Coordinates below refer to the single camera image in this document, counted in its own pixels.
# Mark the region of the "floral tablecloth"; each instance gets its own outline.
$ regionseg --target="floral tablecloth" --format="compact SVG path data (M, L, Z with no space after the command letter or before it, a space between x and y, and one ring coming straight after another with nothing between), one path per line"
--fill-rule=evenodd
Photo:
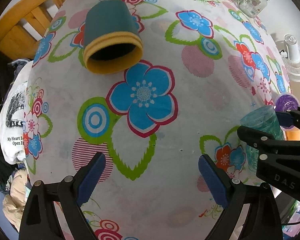
M260 183L236 129L290 91L279 52L232 0L123 0L142 60L96 75L82 45L99 1L66 0L35 56L24 126L31 182L59 182L101 151L106 169L81 207L100 240L204 239L222 208L198 159L208 154L230 177Z

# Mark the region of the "blue gripper pad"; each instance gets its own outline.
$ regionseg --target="blue gripper pad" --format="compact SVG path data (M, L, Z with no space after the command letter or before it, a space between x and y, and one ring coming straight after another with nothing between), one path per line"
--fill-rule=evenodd
M198 166L199 171L207 183L215 202L225 209L228 206L226 187L223 185L218 175L215 173L203 155L201 155L199 158Z
M94 188L96 187L101 174L106 167L106 157L101 154L96 162L92 165L87 175L78 187L77 205L80 207L83 203L87 203Z

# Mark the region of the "cup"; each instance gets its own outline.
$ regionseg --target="cup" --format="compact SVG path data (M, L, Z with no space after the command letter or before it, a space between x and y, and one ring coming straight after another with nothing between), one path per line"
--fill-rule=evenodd
M115 73L140 61L143 44L123 1L105 0L91 8L83 48L84 63L93 73Z
M276 140L284 140L283 131L280 128L278 118L273 106L263 106L247 114L240 120L240 124L259 131L270 133ZM259 151L250 146L246 146L249 169L257 171Z

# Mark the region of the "cup opening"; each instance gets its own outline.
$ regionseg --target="cup opening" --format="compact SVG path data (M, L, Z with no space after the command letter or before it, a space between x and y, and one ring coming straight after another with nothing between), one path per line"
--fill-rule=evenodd
M135 47L131 43L113 44L96 51L90 58L93 60L113 60L131 53Z

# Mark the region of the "wooden furniture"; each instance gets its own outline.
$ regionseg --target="wooden furniture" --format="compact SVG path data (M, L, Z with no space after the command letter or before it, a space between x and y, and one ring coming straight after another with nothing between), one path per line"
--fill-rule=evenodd
M0 19L0 51L15 60L34 58L40 41L36 41L21 25L25 19L42 37L52 20L42 6L47 0L21 0ZM53 0L60 8L65 0Z

